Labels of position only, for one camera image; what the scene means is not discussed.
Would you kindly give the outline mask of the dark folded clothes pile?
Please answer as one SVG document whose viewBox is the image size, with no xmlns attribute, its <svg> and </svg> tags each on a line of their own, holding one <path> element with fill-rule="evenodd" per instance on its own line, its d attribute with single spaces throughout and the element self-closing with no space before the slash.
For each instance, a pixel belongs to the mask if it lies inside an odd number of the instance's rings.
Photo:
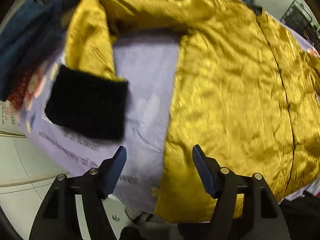
<svg viewBox="0 0 320 240">
<path fill-rule="evenodd" d="M 1 32 L 1 100 L 18 80 L 51 53 L 71 21 L 80 0 L 27 0 Z"/>
</svg>

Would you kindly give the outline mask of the gold satin padded jacket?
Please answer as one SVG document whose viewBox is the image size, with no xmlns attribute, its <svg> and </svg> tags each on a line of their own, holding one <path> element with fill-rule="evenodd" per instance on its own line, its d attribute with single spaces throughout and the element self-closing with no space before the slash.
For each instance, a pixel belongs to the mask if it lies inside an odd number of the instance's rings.
<svg viewBox="0 0 320 240">
<path fill-rule="evenodd" d="M 210 219 L 216 202 L 196 174 L 196 144 L 238 174 L 261 173 L 276 200 L 318 178 L 319 58 L 237 0 L 81 0 L 47 118 L 89 138 L 121 139 L 127 81 L 116 76 L 113 44 L 144 29 L 181 34 L 157 215 Z"/>
</svg>

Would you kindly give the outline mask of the purple floral bed sheet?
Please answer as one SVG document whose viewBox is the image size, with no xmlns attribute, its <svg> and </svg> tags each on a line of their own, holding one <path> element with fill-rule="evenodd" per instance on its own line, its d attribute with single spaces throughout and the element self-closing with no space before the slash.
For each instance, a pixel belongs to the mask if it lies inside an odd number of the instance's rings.
<svg viewBox="0 0 320 240">
<path fill-rule="evenodd" d="M 124 134 L 119 140 L 106 140 L 56 125 L 45 114 L 60 67 L 66 64 L 66 32 L 63 47 L 53 49 L 32 77 L 34 88 L 17 117 L 21 130 L 74 176 L 99 166 L 124 146 L 127 160 L 114 195 L 136 210 L 155 213 L 180 39 L 181 34 L 170 29 L 132 31 L 117 38 L 113 44 L 115 72 L 127 81 Z"/>
</svg>

